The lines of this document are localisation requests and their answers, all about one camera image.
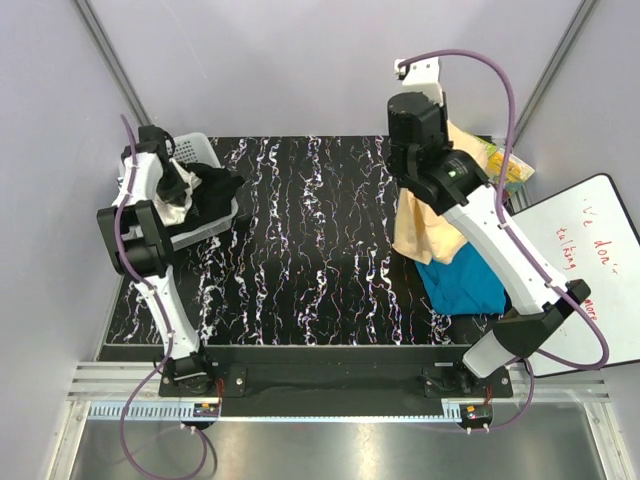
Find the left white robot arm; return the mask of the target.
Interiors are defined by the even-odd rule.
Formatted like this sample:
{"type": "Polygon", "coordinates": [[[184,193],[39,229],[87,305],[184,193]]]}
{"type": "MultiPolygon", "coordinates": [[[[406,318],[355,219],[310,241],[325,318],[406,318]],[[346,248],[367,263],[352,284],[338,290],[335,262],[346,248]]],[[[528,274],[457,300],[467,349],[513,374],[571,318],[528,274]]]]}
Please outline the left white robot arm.
{"type": "Polygon", "coordinates": [[[156,208],[157,201],[188,207],[191,186],[173,159],[168,132],[124,127],[123,180],[113,204],[97,212],[97,223],[114,269],[134,282],[160,333],[164,357],[155,370],[164,384],[203,396],[214,388],[216,372],[177,292],[174,247],[156,208]]]}

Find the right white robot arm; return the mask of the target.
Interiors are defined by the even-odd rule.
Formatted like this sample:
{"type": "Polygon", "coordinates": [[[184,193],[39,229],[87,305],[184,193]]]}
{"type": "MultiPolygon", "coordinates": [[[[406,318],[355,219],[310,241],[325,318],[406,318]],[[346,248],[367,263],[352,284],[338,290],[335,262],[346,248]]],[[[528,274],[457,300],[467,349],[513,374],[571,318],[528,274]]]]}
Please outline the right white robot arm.
{"type": "Polygon", "coordinates": [[[488,387],[496,370],[530,357],[572,313],[582,313],[591,290],[546,263],[504,210],[500,189],[470,154],[454,147],[440,84],[445,54],[439,50],[395,62],[403,90],[387,103],[387,168],[399,186],[469,241],[510,297],[508,315],[464,353],[454,371],[457,390],[472,397],[488,387]]]}

